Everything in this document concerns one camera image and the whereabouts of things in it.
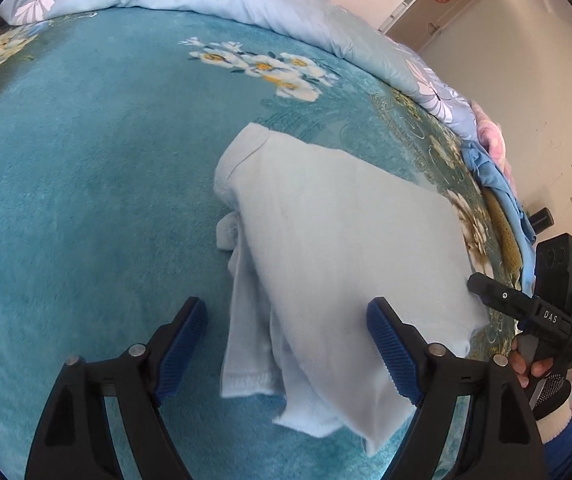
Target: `pink cloth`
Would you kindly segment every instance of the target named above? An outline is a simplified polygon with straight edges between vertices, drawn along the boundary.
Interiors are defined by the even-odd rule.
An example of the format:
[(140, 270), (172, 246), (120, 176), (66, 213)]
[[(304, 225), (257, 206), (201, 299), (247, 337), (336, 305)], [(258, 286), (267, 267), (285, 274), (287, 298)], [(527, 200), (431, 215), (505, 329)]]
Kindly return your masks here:
[(499, 124), (493, 123), (476, 102), (471, 101), (470, 107), (473, 108), (475, 120), (477, 121), (477, 140), (479, 140), (479, 143), (486, 149), (490, 158), (493, 159), (499, 170), (504, 174), (508, 184), (511, 186), (512, 193), (517, 197), (517, 188), (515, 181), (512, 179), (511, 165), (506, 160), (506, 144), (501, 127)]

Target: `shirt cuff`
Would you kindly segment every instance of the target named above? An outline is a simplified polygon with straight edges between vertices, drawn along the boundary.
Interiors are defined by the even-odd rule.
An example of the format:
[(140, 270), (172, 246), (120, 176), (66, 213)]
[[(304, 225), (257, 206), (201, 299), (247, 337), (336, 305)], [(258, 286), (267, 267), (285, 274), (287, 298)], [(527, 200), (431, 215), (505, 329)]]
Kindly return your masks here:
[(538, 420), (537, 429), (540, 430), (542, 443), (546, 444), (550, 442), (564, 431), (564, 428), (568, 426), (571, 418), (572, 410), (570, 409), (570, 399), (567, 399), (566, 402), (554, 412)]

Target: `teal blanket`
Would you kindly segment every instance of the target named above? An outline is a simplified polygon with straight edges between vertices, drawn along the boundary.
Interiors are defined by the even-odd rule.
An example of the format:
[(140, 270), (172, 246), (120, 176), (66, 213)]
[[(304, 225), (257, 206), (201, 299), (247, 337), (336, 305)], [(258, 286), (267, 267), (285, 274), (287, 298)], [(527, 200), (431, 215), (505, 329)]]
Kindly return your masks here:
[[(339, 148), (447, 196), (473, 266), (508, 283), (460, 139), (371, 74), (319, 48), (192, 12), (108, 9), (0, 31), (0, 468), (23, 477), (66, 355), (112, 358), (190, 295), (210, 327), (161, 413), (196, 480), (378, 479), (348, 430), (270, 423), (274, 397), (219, 398), (228, 329), (226, 213), (214, 168), (249, 122)], [(473, 354), (506, 350), (501, 317)], [(462, 411), (442, 457), (457, 449)], [(137, 478), (110, 402), (126, 478)]]

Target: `metal screw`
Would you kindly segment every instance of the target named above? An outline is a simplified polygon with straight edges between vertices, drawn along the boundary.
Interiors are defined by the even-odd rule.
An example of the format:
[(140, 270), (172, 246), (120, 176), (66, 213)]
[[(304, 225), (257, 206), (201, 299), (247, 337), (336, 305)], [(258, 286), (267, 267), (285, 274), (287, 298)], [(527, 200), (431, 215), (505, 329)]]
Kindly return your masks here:
[(446, 347), (441, 343), (430, 343), (428, 345), (428, 351), (435, 357), (446, 355)]
[(493, 356), (493, 361), (495, 362), (495, 364), (497, 366), (501, 366), (501, 367), (504, 367), (508, 364), (508, 359), (506, 358), (505, 355), (502, 355), (502, 354), (495, 354)]
[(76, 365), (77, 363), (79, 363), (79, 356), (71, 354), (68, 357), (66, 357), (66, 359), (64, 359), (64, 362), (66, 363), (66, 366)]
[(128, 349), (128, 353), (133, 357), (139, 357), (140, 355), (144, 355), (145, 351), (146, 351), (146, 345), (143, 345), (142, 343), (137, 343)]

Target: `blue gripper pad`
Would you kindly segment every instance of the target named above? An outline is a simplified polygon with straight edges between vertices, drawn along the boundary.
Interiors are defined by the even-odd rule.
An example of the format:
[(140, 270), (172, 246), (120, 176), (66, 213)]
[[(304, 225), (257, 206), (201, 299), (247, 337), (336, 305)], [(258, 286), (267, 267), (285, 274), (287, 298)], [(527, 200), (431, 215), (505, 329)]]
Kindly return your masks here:
[(417, 364), (376, 300), (368, 304), (366, 325), (397, 391), (417, 406), (424, 398), (418, 384)]
[(198, 300), (192, 306), (190, 314), (177, 331), (175, 338), (159, 363), (157, 387), (154, 391), (154, 396), (159, 406), (168, 397), (172, 397), (177, 393), (195, 347), (202, 336), (204, 336), (207, 325), (206, 304), (202, 300)]

